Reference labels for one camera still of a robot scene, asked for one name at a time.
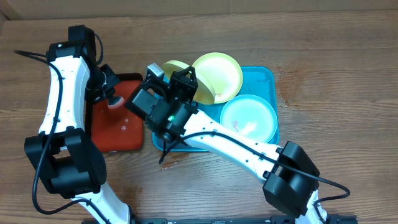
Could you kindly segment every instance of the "wood grain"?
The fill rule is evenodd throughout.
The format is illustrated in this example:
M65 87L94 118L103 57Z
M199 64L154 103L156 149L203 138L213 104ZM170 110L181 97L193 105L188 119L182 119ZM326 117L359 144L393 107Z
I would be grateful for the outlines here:
M45 52L67 39L67 27L85 24L104 43L104 62L116 73L144 73L168 60L193 63L224 52L241 65L263 65L275 76L280 145L300 144L321 176L352 196L324 203L330 213L360 223L398 219L398 11L303 12L224 16L118 17L6 21L0 36L0 222L78 223L79 206L60 214L36 212L30 199L34 170L24 138L37 134L49 92L49 69L12 53ZM106 154L108 181L139 217L268 217L279 212L261 185L209 153L159 151L146 129L140 152ZM321 197L340 193L321 184ZM46 208L66 203L39 186Z

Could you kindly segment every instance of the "black cable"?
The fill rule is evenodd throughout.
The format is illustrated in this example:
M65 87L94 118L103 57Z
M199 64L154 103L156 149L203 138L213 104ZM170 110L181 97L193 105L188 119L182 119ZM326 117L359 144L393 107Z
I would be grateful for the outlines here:
M101 46L101 54L99 55L98 61L96 61L96 64L99 65L102 62L102 59L104 59L104 46L102 45L102 41L101 41L99 35L98 34L94 34L94 35L98 39L98 42Z
M324 179L324 178L321 178L321 177L317 177L317 176L308 174L308 173L303 172L303 171L301 171L301 170L295 169L295 168L293 168L293 167L291 167L291 166L285 165L285 164L283 164L283 163L281 163L281 162L279 162L279 161L276 161L276 160L273 160L273 159L271 159L271 158L268 158L267 156L265 156L265 155L263 155L263 154L261 154L261 153L255 151L254 149L252 149L252 148L250 148L249 146L247 146L247 145L245 145L245 144L239 142L238 140L236 140L236 139L234 139L234 138L232 138L232 137L230 137L230 136L227 136L226 134L218 133L218 132L215 132L215 131L203 131L203 132L199 132L199 133L193 133L193 134L189 134L189 135L187 135L187 136L184 136L184 137L182 137L182 138L176 140L171 146L169 146L169 147L166 149L166 151L165 151L165 152L163 153L163 155L160 157L160 159L159 159L159 164L161 164L161 163L163 162L164 157L167 155L167 153L169 153L170 150L172 150L176 145L180 144L182 141L184 141L184 140L186 140L186 139L188 139L188 138L192 138L192 137L195 137L195 136L201 136L201 135L212 135L212 136L219 136L219 137L225 138L225 139L230 140L230 141L232 141L233 143L235 143L235 144L237 144L237 145L239 145L239 146L245 148L246 150L248 150L249 152L253 153L254 155L259 156L260 158L262 158L262 159L264 159L264 160L267 160L267 161L269 161L269 162L272 162L273 164L275 164L275 165L277 165L277 166L281 166L281 167L283 167L283 168L285 168L285 169L288 169L288 170L290 170L290 171L296 172L296 173L298 173L298 174L304 175L304 176L309 177L309 178L311 178L311 179L314 179L314 180L323 182L323 183L325 183L325 184L328 184L328 185L332 185L332 186L334 186L334 187L337 187L337 188L339 188L339 189L341 189L341 190L344 190L344 191L346 192L345 194L337 195L337 196L332 196L332 197L325 197L325 198L321 198L321 199L318 199L318 200L314 201L313 206L315 207L315 210L317 211L318 216L319 216L319 218L320 218L320 220L321 220L322 222L324 222L324 221L323 221L323 218L320 216L320 212L319 212L319 210L318 210L318 204L319 204L320 202L326 202L326 201L329 201L329 200L336 200L336 199L346 198L346 197L348 197L348 196L350 195L350 193L351 193L347 187L345 187L345 186L343 186L343 185L341 185L341 184L339 184L339 183L336 183L336 182L333 182L333 181L331 181L331 180L327 180L327 179Z
M46 211L44 209L42 209L37 201L37 183L39 182L39 175L40 175L40 169L42 167L42 163L43 163L43 158L46 154L49 153L49 145L50 145L50 141L51 138L55 132L55 128L57 127L57 123L58 123L58 117L60 114L60 108L61 108L61 101L62 101L62 91L63 91L63 85L62 85L62 76L60 71L56 68L56 66L54 66L53 64L51 64L50 62L42 59L42 58L38 58L35 57L33 55L36 56L40 56L40 57L45 57L45 55L42 54L37 54L37 53L32 53L32 52L26 52L26 51L21 51L21 50L15 50L14 51L16 54L19 54L21 56L24 57L28 57L34 60L38 60L42 63L45 63L47 65L49 65L50 67L52 67L55 72L58 75L58 82L59 82L59 93L58 93L58 100L57 100L57 105L55 107L55 114L54 114L54 119L53 119L53 124L50 130L49 135L47 136L47 140L44 144L44 148L43 148L43 152L40 155L40 159L39 159L39 163L37 164L37 168L36 168L36 173L35 173L35 177L34 177L34 181L33 181L33 186L32 186L32 201L33 201L33 205L36 208L36 210L44 215L52 215L58 212L61 212L62 210L71 207L72 205L76 204L76 203L86 203L87 205L90 205L94 211L99 215L99 217L105 222L105 223L109 223L109 220L107 220L105 218L105 216L101 213L101 211L91 202L91 200L87 200L87 199L78 199L78 200L74 200L64 206L61 206L60 208L57 208L55 210L52 211Z

